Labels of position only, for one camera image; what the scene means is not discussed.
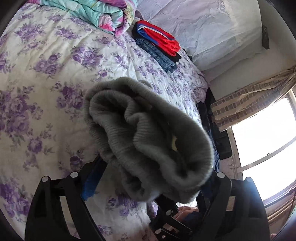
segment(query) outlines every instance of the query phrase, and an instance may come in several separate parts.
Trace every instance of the checkered curtain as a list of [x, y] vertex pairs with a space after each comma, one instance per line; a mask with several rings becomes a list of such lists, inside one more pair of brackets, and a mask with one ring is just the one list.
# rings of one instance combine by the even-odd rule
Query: checkered curtain
[[278, 72], [211, 104], [213, 120], [222, 132], [286, 95], [296, 84], [296, 66]]

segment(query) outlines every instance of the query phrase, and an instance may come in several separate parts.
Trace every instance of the wall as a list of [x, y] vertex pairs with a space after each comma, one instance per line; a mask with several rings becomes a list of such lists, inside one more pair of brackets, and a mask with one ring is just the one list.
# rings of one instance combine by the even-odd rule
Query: wall
[[288, 26], [266, 0], [258, 0], [258, 3], [262, 24], [268, 29], [270, 49], [240, 61], [212, 80], [210, 88], [216, 99], [296, 64], [296, 40]]
[[235, 179], [232, 157], [220, 160], [220, 171], [223, 172], [227, 177]]
[[247, 86], [272, 74], [290, 68], [296, 61], [283, 54], [276, 43], [269, 40], [270, 49], [244, 59], [210, 82], [216, 100], [239, 88]]

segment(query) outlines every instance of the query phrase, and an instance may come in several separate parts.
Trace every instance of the purple flower pattern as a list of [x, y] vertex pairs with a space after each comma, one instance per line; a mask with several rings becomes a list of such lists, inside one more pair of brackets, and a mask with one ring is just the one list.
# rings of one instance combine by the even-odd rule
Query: purple flower pattern
[[119, 211], [119, 215], [126, 218], [127, 216], [137, 216], [138, 202], [133, 201], [129, 196], [120, 192], [118, 189], [115, 190], [116, 198], [110, 197], [106, 209]]
[[72, 151], [69, 144], [66, 144], [66, 152], [69, 155], [69, 166], [65, 167], [62, 161], [58, 161], [59, 170], [64, 172], [64, 177], [68, 176], [71, 172], [79, 172], [86, 163], [84, 160], [84, 151], [85, 148], [81, 147], [76, 151]]
[[148, 61], [145, 61], [145, 67], [146, 67], [146, 70], [152, 75], [158, 75], [158, 72], [153, 66], [153, 64], [149, 63]]
[[26, 3], [20, 9], [22, 11], [25, 11], [25, 10], [28, 10], [29, 8], [31, 8], [32, 6], [34, 6], [34, 5], [33, 4], [30, 4], [30, 3]]
[[82, 106], [83, 106], [83, 96], [85, 90], [82, 89], [80, 84], [68, 84], [64, 82], [62, 85], [57, 82], [51, 91], [58, 91], [61, 95], [57, 98], [58, 109], [64, 109], [66, 114], [70, 114], [70, 120], [81, 117]]
[[18, 17], [18, 20], [23, 20], [23, 19], [30, 19], [30, 18], [33, 18], [34, 15], [32, 13], [28, 13], [28, 14], [24, 14], [22, 13], [19, 17]]
[[136, 48], [134, 46], [132, 46], [131, 48], [132, 48], [133, 52], [135, 53], [135, 55], [137, 55], [139, 58], [143, 57], [143, 54], [142, 54], [141, 50], [139, 50], [138, 48]]
[[5, 43], [7, 37], [8, 37], [8, 34], [4, 34], [4, 35], [0, 38], [0, 47]]
[[124, 60], [124, 56], [119, 55], [118, 53], [112, 53], [112, 55], [115, 57], [115, 62], [118, 63], [121, 67], [124, 69], [128, 69], [128, 66], [126, 65], [126, 62]]
[[126, 50], [125, 42], [121, 39], [122, 36], [115, 36], [114, 42], [121, 47], [123, 50]]
[[0, 197], [4, 199], [4, 208], [10, 218], [26, 221], [33, 196], [28, 195], [24, 185], [20, 187], [16, 177], [0, 177]]
[[112, 227], [109, 226], [102, 226], [102, 225], [98, 225], [97, 226], [99, 231], [101, 232], [101, 234], [106, 237], [106, 236], [110, 236], [113, 234], [113, 230]]
[[107, 45], [108, 47], [113, 46], [113, 43], [105, 36], [103, 36], [102, 38], [99, 38], [98, 36], [96, 36], [95, 41], [98, 43]]
[[84, 31], [91, 31], [93, 29], [95, 29], [94, 27], [92, 27], [89, 23], [81, 20], [80, 18], [71, 16], [70, 20], [75, 23], [77, 26], [83, 28]]
[[42, 50], [43, 46], [46, 44], [45, 41], [32, 41], [31, 43], [25, 45], [21, 51], [17, 53], [17, 55], [20, 55], [22, 53], [27, 54], [30, 50], [36, 49], [36, 50]]
[[36, 7], [36, 10], [39, 9], [39, 8], [41, 8], [40, 12], [50, 12], [50, 11], [52, 11], [52, 7], [50, 7], [50, 6], [45, 6], [45, 5], [41, 6], [41, 5], [39, 5], [39, 6]]
[[57, 15], [51, 15], [47, 18], [48, 20], [54, 21], [55, 23], [61, 21], [63, 19], [63, 16], [61, 16], [60, 14]]
[[16, 35], [21, 38], [23, 43], [35, 39], [38, 35], [44, 36], [45, 32], [42, 29], [43, 24], [24, 23], [22, 27], [16, 31]]
[[14, 65], [11, 65], [9, 62], [9, 54], [8, 52], [0, 53], [0, 73], [3, 72], [4, 74], [11, 72], [11, 69]]
[[145, 233], [142, 236], [142, 241], [158, 241], [156, 236], [152, 233], [150, 228], [145, 229]]
[[63, 40], [71, 40], [71, 39], [77, 39], [81, 36], [78, 34], [75, 34], [71, 28], [64, 28], [61, 26], [57, 26], [58, 31], [56, 31], [56, 36], [63, 37]]
[[63, 67], [61, 64], [57, 63], [61, 56], [61, 53], [52, 54], [47, 60], [45, 60], [44, 55], [40, 55], [41, 60], [39, 60], [34, 67], [31, 67], [31, 69], [36, 72], [47, 74], [47, 78], [53, 78], [53, 76], [61, 71]]
[[76, 47], [72, 50], [72, 59], [80, 63], [83, 67], [93, 70], [94, 68], [98, 67], [101, 60], [104, 59], [102, 54], [98, 54], [98, 48], [91, 48], [80, 46]]

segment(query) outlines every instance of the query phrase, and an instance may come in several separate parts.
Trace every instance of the folded jeans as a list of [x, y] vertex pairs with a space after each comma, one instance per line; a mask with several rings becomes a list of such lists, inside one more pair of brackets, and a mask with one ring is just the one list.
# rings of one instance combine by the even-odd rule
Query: folded jeans
[[152, 45], [150, 41], [144, 38], [137, 38], [135, 40], [136, 44], [149, 53], [159, 63], [165, 72], [172, 72], [171, 69], [176, 69], [176, 64], [167, 56], [165, 56], [161, 51], [159, 51], [154, 45]]

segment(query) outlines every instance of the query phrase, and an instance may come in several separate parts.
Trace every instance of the curtain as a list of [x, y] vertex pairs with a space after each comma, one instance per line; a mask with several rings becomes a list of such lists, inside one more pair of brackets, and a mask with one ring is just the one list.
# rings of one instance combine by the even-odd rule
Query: curtain
[[295, 204], [296, 203], [295, 203], [295, 193], [294, 193], [293, 198], [288, 200], [285, 204], [283, 204], [282, 206], [274, 210], [272, 213], [268, 214], [268, 217], [267, 217], [268, 224], [272, 225], [274, 222], [278, 221], [279, 219], [281, 219], [286, 215], [288, 215], [289, 217], [290, 214], [292, 213], [293, 208], [295, 207]]
[[247, 119], [286, 95], [296, 84], [296, 66], [243, 87], [211, 104], [220, 131]]

